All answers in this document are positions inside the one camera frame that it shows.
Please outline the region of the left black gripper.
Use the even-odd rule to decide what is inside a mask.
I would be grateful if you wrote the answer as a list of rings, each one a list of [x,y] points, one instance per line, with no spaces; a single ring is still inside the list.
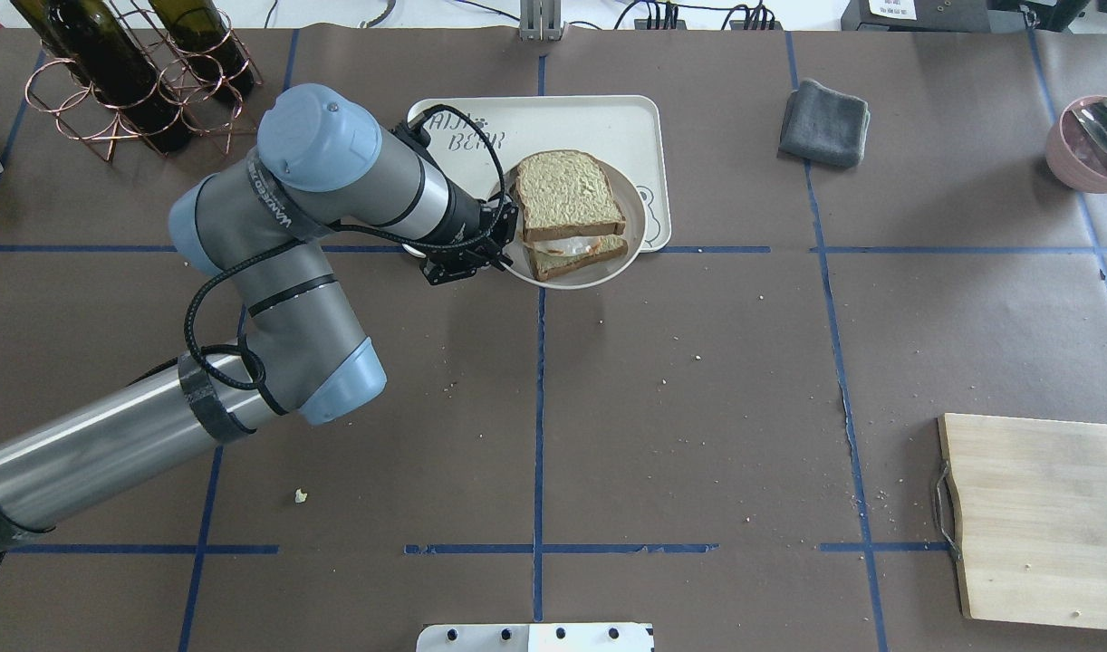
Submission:
[[[508,194],[478,201],[455,186],[426,186],[422,217],[437,219],[422,236],[422,273],[430,284],[464,280],[487,267],[513,267],[505,248],[513,244],[519,206]]]

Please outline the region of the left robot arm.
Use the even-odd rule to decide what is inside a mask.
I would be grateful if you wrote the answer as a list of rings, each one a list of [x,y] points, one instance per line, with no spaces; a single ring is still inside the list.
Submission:
[[[201,178],[168,216],[208,278],[185,310],[186,350],[106,399],[0,445],[0,553],[272,418],[346,416],[385,387],[372,338],[322,250],[354,232],[424,253],[430,284],[513,263],[519,207],[484,130],[498,190],[480,199],[427,152],[426,108],[384,130],[332,87],[282,91],[244,161]]]

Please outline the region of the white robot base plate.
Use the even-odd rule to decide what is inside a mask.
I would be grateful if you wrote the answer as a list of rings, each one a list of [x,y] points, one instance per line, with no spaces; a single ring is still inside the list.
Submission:
[[[563,622],[434,624],[420,632],[417,651],[654,651],[651,624]]]

